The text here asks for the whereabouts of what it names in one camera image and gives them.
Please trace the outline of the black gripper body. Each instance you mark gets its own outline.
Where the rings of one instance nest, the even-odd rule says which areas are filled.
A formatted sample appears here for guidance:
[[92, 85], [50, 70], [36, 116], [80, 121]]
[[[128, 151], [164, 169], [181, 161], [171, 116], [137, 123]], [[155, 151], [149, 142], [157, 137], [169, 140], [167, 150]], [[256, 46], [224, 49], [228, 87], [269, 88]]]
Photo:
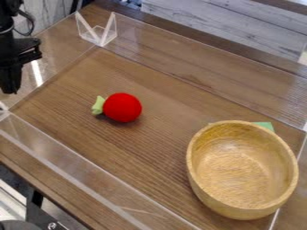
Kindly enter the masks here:
[[24, 65], [41, 58], [41, 40], [16, 39], [13, 33], [0, 33], [0, 67]]

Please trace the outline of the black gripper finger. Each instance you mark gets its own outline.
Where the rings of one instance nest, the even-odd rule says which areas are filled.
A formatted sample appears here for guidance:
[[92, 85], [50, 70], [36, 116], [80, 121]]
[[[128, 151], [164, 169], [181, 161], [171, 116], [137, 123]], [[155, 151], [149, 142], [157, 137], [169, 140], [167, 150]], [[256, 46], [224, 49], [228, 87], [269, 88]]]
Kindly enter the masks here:
[[21, 65], [0, 66], [0, 89], [2, 93], [17, 93], [21, 84]]

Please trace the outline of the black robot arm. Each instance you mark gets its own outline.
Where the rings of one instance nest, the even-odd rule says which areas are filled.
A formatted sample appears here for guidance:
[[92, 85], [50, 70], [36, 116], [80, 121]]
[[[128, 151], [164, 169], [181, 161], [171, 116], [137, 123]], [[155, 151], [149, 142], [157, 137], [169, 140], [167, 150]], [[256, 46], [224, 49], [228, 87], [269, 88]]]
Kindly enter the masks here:
[[0, 0], [0, 90], [4, 94], [17, 93], [21, 85], [21, 68], [41, 58], [41, 40], [32, 37], [18, 39], [13, 35], [13, 17], [18, 14], [33, 22], [20, 10], [24, 0]]

